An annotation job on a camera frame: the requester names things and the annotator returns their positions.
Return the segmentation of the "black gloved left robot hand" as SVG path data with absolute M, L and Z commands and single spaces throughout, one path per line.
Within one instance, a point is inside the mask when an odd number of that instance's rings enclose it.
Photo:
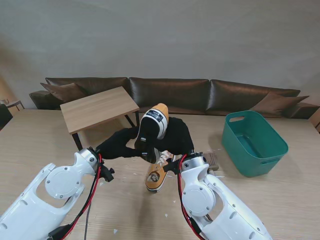
M 95 151 L 98 154 L 101 154 L 102 158 L 106 160 L 112 160 L 119 157 L 150 157 L 150 152 L 127 147 L 127 143 L 130 140 L 135 139 L 138 136 L 138 132 L 139 127 L 137 126 L 131 128 L 123 128 L 119 131 L 116 131 L 111 137 L 98 145 Z

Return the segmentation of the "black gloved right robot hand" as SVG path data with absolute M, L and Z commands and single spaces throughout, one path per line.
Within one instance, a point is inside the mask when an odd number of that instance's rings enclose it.
M 169 117 L 164 137 L 156 139 L 153 146 L 161 152 L 168 151 L 173 155 L 190 154 L 195 149 L 187 125 L 177 117 Z

